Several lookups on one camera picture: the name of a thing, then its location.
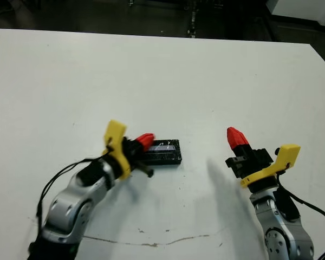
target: gray metal arm link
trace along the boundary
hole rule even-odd
[[[74,244],[82,240],[89,217],[94,207],[103,200],[108,188],[108,178],[111,187],[114,186],[114,174],[111,166],[100,160],[104,176],[92,186],[84,187],[75,173],[67,188],[61,191],[53,200],[47,214],[42,236],[55,243]]]
[[[256,216],[263,228],[270,260],[313,260],[313,243],[303,229],[301,219],[291,221],[276,207],[273,192],[277,187],[253,193]]]

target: dark floor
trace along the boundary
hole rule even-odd
[[[135,0],[132,7],[127,0],[50,0],[42,2],[41,10],[27,8],[20,0],[12,0],[11,4],[15,13],[0,15],[0,28],[189,37],[192,14],[191,4],[185,10],[186,4],[148,0]],[[223,9],[210,7],[199,5],[196,38],[231,38]],[[249,13],[241,23],[240,39],[309,43],[325,60],[325,31],[314,25],[277,21],[261,12]]]

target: white tabletop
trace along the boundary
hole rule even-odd
[[[179,139],[183,162],[118,183],[77,259],[267,259],[250,192],[224,162],[229,126],[273,158],[301,145],[282,183],[325,210],[325,62],[310,45],[0,30],[0,259],[26,259],[43,186],[100,155],[110,119],[130,138]],[[298,208],[318,257],[325,219]]]

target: wire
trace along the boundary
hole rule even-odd
[[[42,193],[41,193],[41,196],[40,196],[40,199],[39,199],[38,204],[37,204],[37,210],[36,210],[36,218],[37,218],[37,224],[38,224],[37,237],[40,236],[41,231],[42,231],[42,217],[43,217],[42,202],[43,202],[43,199],[45,198],[46,194],[48,193],[49,189],[51,188],[51,186],[55,182],[55,180],[57,178],[59,178],[61,175],[65,174],[65,173],[67,173],[69,171],[71,171],[78,164],[81,164],[81,163],[91,163],[92,161],[99,160],[102,157],[103,156],[100,156],[100,157],[97,157],[97,158],[85,158],[85,159],[83,159],[81,161],[74,162],[73,164],[70,164],[70,165],[64,167],[63,169],[61,169],[56,175],[53,176],[53,178],[51,178],[49,180],[49,182],[43,188]]]
[[[308,203],[302,199],[300,199],[298,196],[292,194],[290,191],[288,191],[286,188],[284,188],[280,182],[280,175],[281,174],[277,174],[277,183],[279,185],[279,187],[281,189],[283,189],[289,196],[291,196],[294,200],[296,200],[297,202],[301,203],[301,204],[304,204],[306,205],[307,207],[319,212],[320,214],[322,214],[324,217],[325,217],[325,211],[319,209],[318,207],[314,206],[313,204],[311,203]],[[325,260],[325,252],[318,258],[318,260]]]

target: red gripper tip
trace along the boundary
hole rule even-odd
[[[146,152],[152,146],[154,138],[154,134],[143,134],[140,137],[137,137],[136,141],[143,145],[143,151]]]
[[[238,145],[248,145],[248,141],[245,138],[244,134],[234,127],[229,127],[227,129],[227,141],[231,149],[233,150]]]

